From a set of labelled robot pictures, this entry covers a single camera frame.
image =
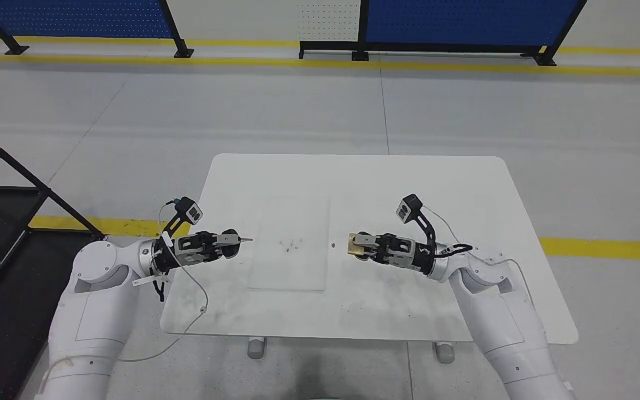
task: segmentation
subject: floor stripe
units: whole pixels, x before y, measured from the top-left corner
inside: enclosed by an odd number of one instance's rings
[[[130,38],[76,38],[16,36],[18,42],[25,43],[68,43],[68,44],[106,44],[133,46],[175,46],[173,39],[130,39]],[[185,39],[190,46],[211,47],[299,47],[298,41],[287,40],[227,40],[227,39]],[[603,54],[603,55],[640,55],[638,48],[620,47],[561,47],[558,53]]]
[[[118,64],[118,65],[201,65],[201,66],[246,66],[246,67],[297,67],[297,68],[342,68],[342,69],[383,69],[406,71],[454,71],[492,72],[536,75],[605,75],[640,76],[640,67],[597,67],[559,66],[539,67],[536,65],[492,65],[453,64],[431,62],[395,61],[335,61],[297,60],[276,58],[170,58],[143,56],[84,56],[84,55],[26,55],[0,56],[0,62],[7,63],[62,63],[62,64]]]
[[[116,218],[89,218],[89,221],[106,235],[158,236],[156,221]],[[83,229],[82,225],[71,217],[36,216],[29,226],[49,229]],[[183,225],[178,229],[178,235],[185,235],[188,230],[189,227]],[[540,244],[548,256],[640,260],[640,242],[542,237]]]
[[[548,256],[640,259],[640,242],[543,237],[540,244]]]
[[[158,236],[158,222],[139,219],[118,218],[87,218],[105,235],[114,236]],[[84,226],[72,217],[45,217],[36,216],[29,224],[32,228],[46,229],[85,229]],[[189,226],[184,224],[178,229],[177,235],[186,235]]]

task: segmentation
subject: white cable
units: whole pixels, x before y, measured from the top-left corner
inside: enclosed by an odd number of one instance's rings
[[[429,210],[429,212],[431,214],[435,215],[436,217],[438,217],[440,219],[440,221],[444,222],[444,224],[449,229],[449,232],[451,232],[451,236],[453,236],[453,238],[456,240],[456,242],[461,243],[460,239],[458,239],[456,234],[453,232],[453,229],[451,228],[451,225],[449,225],[449,223],[447,222],[446,219],[444,219],[444,217],[442,217],[440,214],[438,214],[437,212],[433,211],[432,209],[430,209],[429,207],[427,207],[424,204],[422,205],[422,207],[424,207],[427,210]],[[518,271],[520,271],[520,276],[522,276],[522,281],[524,282],[524,286],[527,289],[527,294],[529,295],[529,300],[531,300],[531,304],[535,308],[535,304],[533,303],[533,297],[531,296],[531,291],[529,290],[529,284],[527,283],[527,279],[524,277],[524,272],[522,272],[522,267],[520,266],[520,264],[516,260],[514,260],[513,258],[505,258],[503,261],[490,263],[490,262],[487,262],[487,261],[483,260],[482,258],[476,256],[471,251],[468,251],[467,254],[469,254],[471,257],[475,258],[476,260],[482,261],[484,264],[486,264],[486,265],[488,265],[490,267],[493,267],[494,265],[502,264],[505,261],[511,261],[512,263],[514,263],[518,267]]]
[[[173,204],[173,203],[163,205],[162,207],[160,207],[160,211],[158,211],[158,234],[159,235],[162,234],[162,227],[160,226],[160,216],[162,215],[162,210],[164,210],[164,208],[170,204]]]
[[[160,226],[160,217],[159,217],[159,216],[160,216],[160,213],[158,213],[158,226]],[[197,316],[193,321],[191,321],[191,323],[190,323],[189,325],[187,325],[187,328],[184,330],[184,332],[182,332],[182,333],[180,334],[180,337],[178,337],[176,340],[174,340],[173,342],[171,342],[171,344],[170,344],[169,346],[167,346],[167,347],[166,347],[164,350],[162,350],[161,352],[156,353],[156,354],[154,354],[154,355],[152,355],[152,356],[149,356],[149,357],[143,357],[143,358],[131,358],[131,359],[118,358],[118,361],[120,361],[120,362],[140,362],[140,361],[147,361],[147,360],[151,360],[152,358],[156,358],[156,357],[158,357],[158,356],[160,356],[160,355],[164,354],[167,350],[169,350],[170,348],[172,348],[174,344],[178,343],[178,341],[179,341],[180,339],[182,339],[182,338],[184,337],[184,335],[186,335],[186,333],[187,333],[187,331],[189,330],[189,328],[191,328],[191,326],[192,326],[193,324],[195,324],[195,323],[196,323],[196,321],[197,321],[197,320],[199,320],[199,319],[200,319],[200,317],[202,317],[202,316],[204,315],[204,313],[206,313],[206,312],[207,312],[207,309],[209,308],[209,294],[207,294],[207,291],[206,291],[206,290],[204,290],[204,287],[200,284],[200,282],[198,282],[198,281],[196,280],[196,278],[194,278],[194,277],[193,277],[193,275],[191,275],[191,274],[189,273],[189,271],[187,271],[187,270],[182,266],[182,264],[180,264],[180,261],[178,261],[178,258],[176,257],[176,255],[175,255],[175,254],[173,254],[173,252],[171,251],[171,249],[168,249],[168,251],[169,251],[169,254],[171,254],[171,256],[173,257],[173,259],[176,261],[176,263],[180,266],[180,268],[182,268],[182,270],[185,272],[185,274],[187,274],[187,275],[189,276],[189,278],[191,278],[191,280],[193,280],[193,281],[196,283],[196,285],[198,285],[198,287],[202,290],[202,293],[204,293],[204,297],[205,297],[205,304],[204,304],[204,307],[200,308],[200,314],[198,314],[198,316]]]
[[[49,368],[47,368],[47,370],[44,372],[44,375],[42,376],[42,381],[40,382],[40,387],[38,388],[38,394],[42,394],[44,392],[44,388],[45,386],[47,386],[47,382],[49,382],[49,376],[51,375],[51,371],[53,371],[53,368],[63,361],[69,361],[71,363],[71,366],[73,366],[73,361],[71,360],[74,358],[106,358],[108,360],[111,360],[111,357],[109,356],[94,356],[94,355],[77,355],[77,356],[62,357],[58,361],[51,364]]]

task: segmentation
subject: table leg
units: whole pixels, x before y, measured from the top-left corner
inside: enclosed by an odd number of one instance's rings
[[[433,351],[436,353],[436,358],[440,361],[440,364],[451,364],[456,359],[453,343],[451,342],[434,342]]]
[[[259,360],[264,356],[264,348],[267,345],[267,338],[255,337],[249,338],[247,345],[247,355],[253,360]]]

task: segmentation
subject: table top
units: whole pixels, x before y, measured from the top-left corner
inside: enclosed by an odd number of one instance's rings
[[[448,283],[347,255],[352,232],[424,241],[416,224],[403,225],[395,215],[411,193],[446,218],[463,242],[518,260],[548,341],[577,341],[531,221],[497,157],[216,156],[198,202],[204,216],[191,230],[234,228],[256,241],[243,243],[235,258],[188,267],[210,298],[188,333],[471,341]],[[453,242],[439,219],[425,215],[438,241]],[[203,304],[202,291],[176,270],[162,329],[184,332]]]

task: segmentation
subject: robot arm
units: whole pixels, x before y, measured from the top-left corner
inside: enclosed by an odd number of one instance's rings
[[[113,366],[133,328],[137,286],[162,282],[162,289],[156,285],[162,301],[171,269],[231,258],[241,242],[250,240],[234,230],[171,240],[181,223],[195,224],[202,217],[188,198],[176,201],[176,211],[159,239],[124,248],[94,242],[76,255],[49,330],[49,369],[37,399],[105,399]]]
[[[575,400],[553,365],[540,317],[508,261],[499,252],[437,243],[421,208],[420,200],[410,195],[397,214],[404,223],[418,222],[427,243],[361,232],[350,235],[349,254],[449,281],[474,342],[512,400]],[[482,293],[494,286],[498,294]]]

